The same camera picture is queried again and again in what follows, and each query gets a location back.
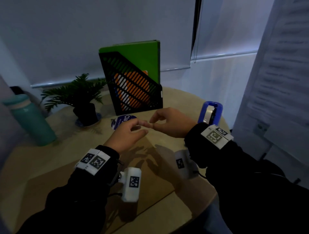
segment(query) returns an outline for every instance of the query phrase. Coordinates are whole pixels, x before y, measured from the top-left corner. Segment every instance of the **black sleeve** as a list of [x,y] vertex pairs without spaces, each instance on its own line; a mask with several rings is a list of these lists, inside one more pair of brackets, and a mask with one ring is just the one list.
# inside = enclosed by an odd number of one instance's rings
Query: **black sleeve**
[[185,138],[190,157],[215,187],[220,212],[232,233],[301,233],[306,230],[309,190],[289,182],[280,168],[257,161],[229,141],[221,150],[201,135],[199,123]]
[[48,194],[45,209],[28,218],[17,233],[101,232],[110,191],[107,184],[117,173],[119,154],[102,145],[96,149],[111,157],[96,175],[75,169],[65,186]]

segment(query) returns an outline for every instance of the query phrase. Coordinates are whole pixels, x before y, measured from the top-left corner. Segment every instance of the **fern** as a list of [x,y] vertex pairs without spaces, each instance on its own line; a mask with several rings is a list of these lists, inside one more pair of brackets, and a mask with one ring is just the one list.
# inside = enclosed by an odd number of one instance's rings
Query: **fern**
[[88,73],[76,76],[70,84],[59,88],[44,90],[41,94],[42,101],[50,97],[45,103],[45,109],[50,112],[52,108],[60,104],[67,104],[73,107],[83,106],[91,100],[102,103],[100,90],[106,85],[105,79],[98,78],[97,81],[87,81]]

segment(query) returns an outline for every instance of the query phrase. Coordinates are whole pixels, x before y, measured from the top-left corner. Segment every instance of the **blue sticker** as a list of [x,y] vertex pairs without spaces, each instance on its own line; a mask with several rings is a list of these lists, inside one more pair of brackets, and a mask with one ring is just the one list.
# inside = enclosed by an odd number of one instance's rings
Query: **blue sticker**
[[134,115],[121,115],[118,118],[114,119],[112,121],[112,129],[116,130],[116,128],[124,121],[128,121],[130,119],[136,119],[136,116]]

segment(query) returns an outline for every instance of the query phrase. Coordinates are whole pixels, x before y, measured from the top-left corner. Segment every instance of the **black plant pot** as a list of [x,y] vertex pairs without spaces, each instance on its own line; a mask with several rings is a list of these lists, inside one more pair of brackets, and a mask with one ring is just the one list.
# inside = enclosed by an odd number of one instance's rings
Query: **black plant pot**
[[98,118],[95,112],[95,105],[93,103],[87,103],[85,105],[75,107],[73,112],[76,114],[84,127],[98,122]]

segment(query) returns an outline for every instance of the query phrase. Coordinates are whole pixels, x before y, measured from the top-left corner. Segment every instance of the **teal water bottle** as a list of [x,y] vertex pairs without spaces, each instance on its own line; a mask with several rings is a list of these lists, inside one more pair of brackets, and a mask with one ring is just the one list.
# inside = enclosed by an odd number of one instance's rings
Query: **teal water bottle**
[[36,141],[38,146],[47,145],[57,138],[39,109],[26,94],[14,95],[3,100],[2,103],[10,109],[15,119]]

